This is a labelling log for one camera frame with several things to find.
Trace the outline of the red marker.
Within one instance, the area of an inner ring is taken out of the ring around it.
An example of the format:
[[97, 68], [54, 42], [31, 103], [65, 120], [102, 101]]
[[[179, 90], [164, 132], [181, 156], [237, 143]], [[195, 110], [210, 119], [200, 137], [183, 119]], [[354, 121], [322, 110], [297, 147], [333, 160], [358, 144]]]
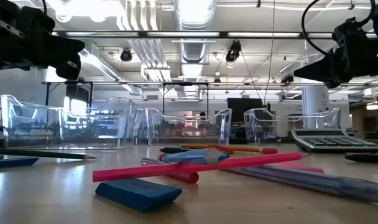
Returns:
[[168, 177], [171, 177], [173, 179], [181, 180], [190, 184], [195, 184], [199, 180], [199, 175], [194, 173], [187, 173], [187, 174], [170, 174]]

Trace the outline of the clear purple pen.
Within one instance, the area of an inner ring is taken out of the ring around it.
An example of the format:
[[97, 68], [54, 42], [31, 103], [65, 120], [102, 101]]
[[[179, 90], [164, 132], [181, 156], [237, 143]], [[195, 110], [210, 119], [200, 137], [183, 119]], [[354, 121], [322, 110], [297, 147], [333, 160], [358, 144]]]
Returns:
[[364, 179], [276, 166], [230, 168], [228, 171], [339, 197], [378, 203], [378, 183]]

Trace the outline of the black monitor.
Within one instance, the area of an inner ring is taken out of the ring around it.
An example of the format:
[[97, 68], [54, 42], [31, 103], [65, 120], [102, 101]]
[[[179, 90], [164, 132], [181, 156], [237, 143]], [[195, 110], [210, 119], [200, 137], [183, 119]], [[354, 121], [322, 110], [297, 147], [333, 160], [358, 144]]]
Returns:
[[228, 108], [232, 109], [232, 122], [243, 122], [244, 112], [251, 109], [261, 108], [260, 98], [228, 98]]

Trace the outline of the black overhead beam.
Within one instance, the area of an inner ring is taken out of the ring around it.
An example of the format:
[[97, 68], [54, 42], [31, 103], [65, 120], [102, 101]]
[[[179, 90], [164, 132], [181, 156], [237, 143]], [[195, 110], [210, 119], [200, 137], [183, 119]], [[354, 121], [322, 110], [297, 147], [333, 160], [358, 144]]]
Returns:
[[126, 31], [126, 30], [57, 30], [53, 35], [72, 39], [331, 39], [329, 32], [227, 32], [227, 31]]

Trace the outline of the long green pencil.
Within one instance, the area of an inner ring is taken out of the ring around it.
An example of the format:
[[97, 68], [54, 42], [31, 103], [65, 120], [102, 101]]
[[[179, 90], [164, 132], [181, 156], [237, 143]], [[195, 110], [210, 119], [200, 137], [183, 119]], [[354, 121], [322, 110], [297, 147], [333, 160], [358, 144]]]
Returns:
[[8, 156], [34, 156], [34, 157], [49, 157], [49, 158], [61, 158], [61, 159], [95, 159], [96, 157], [86, 154], [70, 154], [62, 152], [46, 152], [46, 151], [28, 151], [18, 149], [0, 149], [0, 154]]

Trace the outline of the black metal rack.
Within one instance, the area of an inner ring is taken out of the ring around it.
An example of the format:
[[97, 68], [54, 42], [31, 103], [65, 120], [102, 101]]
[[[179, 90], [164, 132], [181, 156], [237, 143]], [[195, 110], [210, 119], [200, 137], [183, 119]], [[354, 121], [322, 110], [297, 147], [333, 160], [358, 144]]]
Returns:
[[93, 82], [86, 81], [65, 81], [65, 82], [43, 82], [46, 85], [45, 105], [64, 107], [65, 97], [70, 106], [71, 100], [83, 101], [86, 107], [91, 107], [93, 99]]

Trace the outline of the white ceiling duct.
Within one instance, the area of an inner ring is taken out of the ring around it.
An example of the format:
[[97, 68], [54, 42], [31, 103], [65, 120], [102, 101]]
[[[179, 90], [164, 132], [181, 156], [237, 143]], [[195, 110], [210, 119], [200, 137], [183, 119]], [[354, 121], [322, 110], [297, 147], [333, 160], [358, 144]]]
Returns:
[[136, 87], [133, 84], [127, 84], [127, 80], [123, 79], [108, 62], [99, 56], [99, 47], [96, 44], [92, 43], [89, 49], [83, 49], [79, 53], [79, 56], [82, 63], [87, 63], [96, 67], [101, 73], [112, 79], [114, 82], [118, 82], [129, 92], [130, 95], [142, 96], [141, 88]]

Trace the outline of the blue eraser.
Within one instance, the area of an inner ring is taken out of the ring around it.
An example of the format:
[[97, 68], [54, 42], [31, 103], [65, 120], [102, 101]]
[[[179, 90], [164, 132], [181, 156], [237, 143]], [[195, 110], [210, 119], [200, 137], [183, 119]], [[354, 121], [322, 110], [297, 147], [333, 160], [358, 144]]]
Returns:
[[123, 179], [102, 182], [95, 193], [134, 210], [150, 212], [173, 203], [182, 189], [140, 179]]
[[0, 169], [31, 166], [39, 160], [38, 157], [19, 157], [10, 159], [0, 159]]

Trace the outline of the black pen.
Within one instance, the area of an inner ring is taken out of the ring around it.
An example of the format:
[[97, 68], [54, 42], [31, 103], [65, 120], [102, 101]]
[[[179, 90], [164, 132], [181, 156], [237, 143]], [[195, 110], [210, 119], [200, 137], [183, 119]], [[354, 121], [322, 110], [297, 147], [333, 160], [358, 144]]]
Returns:
[[378, 164], [378, 154], [345, 153], [344, 157], [350, 161]]
[[180, 152], [187, 152], [189, 149], [183, 149], [180, 147], [163, 147], [159, 149], [160, 152], [165, 154], [175, 154]]

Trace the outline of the grey desk calculator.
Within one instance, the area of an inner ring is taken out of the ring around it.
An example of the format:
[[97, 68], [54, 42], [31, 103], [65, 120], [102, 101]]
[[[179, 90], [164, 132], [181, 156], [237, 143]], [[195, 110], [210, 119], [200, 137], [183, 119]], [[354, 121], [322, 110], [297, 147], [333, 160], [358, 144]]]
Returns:
[[297, 147], [319, 153], [377, 153], [378, 144], [349, 136], [342, 129], [293, 129]]

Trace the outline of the clear plastic bin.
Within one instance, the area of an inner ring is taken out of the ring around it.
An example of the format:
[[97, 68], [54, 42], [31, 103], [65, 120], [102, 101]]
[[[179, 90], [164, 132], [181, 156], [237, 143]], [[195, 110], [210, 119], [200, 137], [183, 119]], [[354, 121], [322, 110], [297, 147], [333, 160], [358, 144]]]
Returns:
[[244, 112], [244, 127], [249, 144], [266, 144], [293, 139], [294, 129], [340, 129], [341, 109], [313, 114], [277, 116], [266, 109], [250, 109]]
[[3, 95], [1, 112], [6, 148], [112, 150], [134, 144], [138, 107], [118, 97], [90, 108], [69, 97], [55, 107]]
[[145, 110], [127, 98], [113, 97], [87, 108], [73, 100], [59, 112], [65, 148], [124, 149], [146, 139]]
[[166, 116], [155, 108], [146, 109], [145, 114], [147, 141], [151, 145], [229, 144], [231, 109], [213, 116]]

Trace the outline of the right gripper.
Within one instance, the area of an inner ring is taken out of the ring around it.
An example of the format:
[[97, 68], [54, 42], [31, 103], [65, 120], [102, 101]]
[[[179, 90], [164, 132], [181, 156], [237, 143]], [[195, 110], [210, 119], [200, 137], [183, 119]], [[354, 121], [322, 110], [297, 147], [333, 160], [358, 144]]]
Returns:
[[354, 17], [337, 26], [332, 37], [338, 48], [330, 49], [321, 60], [296, 69], [295, 77], [323, 82], [332, 89], [356, 77], [378, 75], [378, 39], [369, 39]]

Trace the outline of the orange pencil pink eraser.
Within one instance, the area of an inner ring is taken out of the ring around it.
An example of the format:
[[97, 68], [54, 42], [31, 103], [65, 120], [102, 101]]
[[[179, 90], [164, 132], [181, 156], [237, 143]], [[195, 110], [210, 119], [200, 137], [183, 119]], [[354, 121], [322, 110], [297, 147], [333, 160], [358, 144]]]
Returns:
[[261, 154], [277, 154], [277, 148], [271, 147], [242, 147], [242, 146], [222, 146], [217, 144], [184, 144], [182, 148], [185, 149], [206, 149], [213, 148], [220, 151], [227, 152], [228, 154], [234, 154], [236, 151], [239, 152], [257, 152]]

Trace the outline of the silver ceiling duct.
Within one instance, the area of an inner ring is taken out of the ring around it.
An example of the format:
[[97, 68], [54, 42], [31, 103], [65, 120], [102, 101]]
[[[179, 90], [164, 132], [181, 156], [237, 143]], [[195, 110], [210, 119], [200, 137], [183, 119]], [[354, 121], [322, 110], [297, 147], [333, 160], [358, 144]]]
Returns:
[[[179, 31], [209, 31], [213, 28], [216, 0], [174, 0]], [[182, 39], [179, 43], [180, 72], [186, 82], [198, 82], [202, 75], [208, 44], [205, 39]]]

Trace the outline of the white round column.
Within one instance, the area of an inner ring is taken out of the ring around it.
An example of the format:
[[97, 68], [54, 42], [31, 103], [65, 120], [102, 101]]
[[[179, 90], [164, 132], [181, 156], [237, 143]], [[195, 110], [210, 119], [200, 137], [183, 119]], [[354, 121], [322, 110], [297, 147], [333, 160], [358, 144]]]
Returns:
[[305, 129], [324, 128], [324, 114], [329, 111], [329, 93], [326, 86], [302, 88], [302, 114]]

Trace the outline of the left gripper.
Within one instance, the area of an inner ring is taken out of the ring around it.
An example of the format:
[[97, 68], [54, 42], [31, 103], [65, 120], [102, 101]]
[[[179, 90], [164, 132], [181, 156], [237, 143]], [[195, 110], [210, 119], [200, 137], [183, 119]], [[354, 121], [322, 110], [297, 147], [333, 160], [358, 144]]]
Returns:
[[0, 70], [56, 68], [66, 80], [77, 80], [81, 40], [52, 35], [54, 20], [40, 9], [0, 0]]

